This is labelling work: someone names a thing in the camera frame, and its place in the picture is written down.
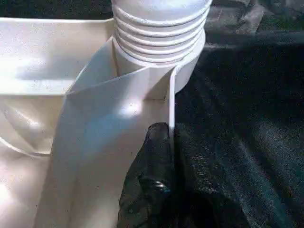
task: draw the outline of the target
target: white plastic container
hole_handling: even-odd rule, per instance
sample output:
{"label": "white plastic container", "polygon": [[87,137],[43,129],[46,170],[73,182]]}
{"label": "white plastic container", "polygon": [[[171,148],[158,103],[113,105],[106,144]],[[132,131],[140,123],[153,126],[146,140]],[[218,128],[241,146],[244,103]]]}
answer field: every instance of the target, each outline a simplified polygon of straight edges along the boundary
{"label": "white plastic container", "polygon": [[[66,94],[35,228],[116,227],[125,175],[148,127],[168,123],[173,140],[174,95],[191,76],[205,44],[205,32],[201,29],[195,42],[196,36],[177,42],[182,36],[162,37],[161,32],[164,28],[179,31],[184,24],[196,23],[197,17],[208,12],[210,2],[168,0],[159,4],[160,8],[154,9],[154,0],[114,1],[115,16],[121,13],[119,9],[128,13],[119,16],[124,22],[132,26],[140,23],[137,28],[146,31],[161,29],[153,41],[142,36],[151,42],[148,44],[131,42],[116,30]],[[170,7],[172,12],[165,18]],[[159,20],[154,20],[156,12]],[[173,51],[186,41],[193,43]]]}

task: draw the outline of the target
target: ribbed plastic pipe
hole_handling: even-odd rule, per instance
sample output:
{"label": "ribbed plastic pipe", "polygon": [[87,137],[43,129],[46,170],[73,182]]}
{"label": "ribbed plastic pipe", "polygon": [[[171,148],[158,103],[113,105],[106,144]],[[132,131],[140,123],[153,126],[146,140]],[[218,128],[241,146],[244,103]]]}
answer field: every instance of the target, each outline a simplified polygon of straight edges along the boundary
{"label": "ribbed plastic pipe", "polygon": [[211,0],[112,0],[115,38],[144,62],[181,61],[204,33]]}

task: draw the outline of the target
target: black mesh fabric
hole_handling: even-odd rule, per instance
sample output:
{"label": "black mesh fabric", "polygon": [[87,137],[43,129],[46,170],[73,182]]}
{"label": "black mesh fabric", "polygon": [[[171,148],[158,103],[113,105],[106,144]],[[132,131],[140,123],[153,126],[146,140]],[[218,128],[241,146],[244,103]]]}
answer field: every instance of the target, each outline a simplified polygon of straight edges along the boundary
{"label": "black mesh fabric", "polygon": [[[186,186],[239,205],[251,227],[304,225],[303,51],[288,44],[212,51],[176,95]],[[227,220],[225,208],[213,203]]]}

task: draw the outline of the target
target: black fabric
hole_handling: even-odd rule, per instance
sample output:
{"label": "black fabric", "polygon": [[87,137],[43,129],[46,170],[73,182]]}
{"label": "black fabric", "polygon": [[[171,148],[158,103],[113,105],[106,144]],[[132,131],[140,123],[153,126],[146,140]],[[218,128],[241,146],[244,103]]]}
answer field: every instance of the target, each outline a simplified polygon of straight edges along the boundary
{"label": "black fabric", "polygon": [[166,124],[153,125],[118,227],[303,227],[303,53],[287,44],[202,53],[176,94],[174,153]]}
{"label": "black fabric", "polygon": [[0,17],[109,19],[111,0],[0,0]]}
{"label": "black fabric", "polygon": [[262,45],[205,53],[176,95],[183,123],[176,148],[189,188],[215,189],[251,227],[304,226],[303,51]]}

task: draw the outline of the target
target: white plastic divider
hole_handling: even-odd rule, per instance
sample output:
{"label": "white plastic divider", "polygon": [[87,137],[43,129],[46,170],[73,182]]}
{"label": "white plastic divider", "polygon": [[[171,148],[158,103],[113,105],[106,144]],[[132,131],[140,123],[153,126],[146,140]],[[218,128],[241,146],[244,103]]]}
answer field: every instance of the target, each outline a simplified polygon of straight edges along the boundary
{"label": "white plastic divider", "polygon": [[168,65],[134,59],[115,38],[94,55],[66,95],[36,228],[116,226],[125,175],[151,124],[174,130],[174,95],[204,42],[205,33],[181,62]]}

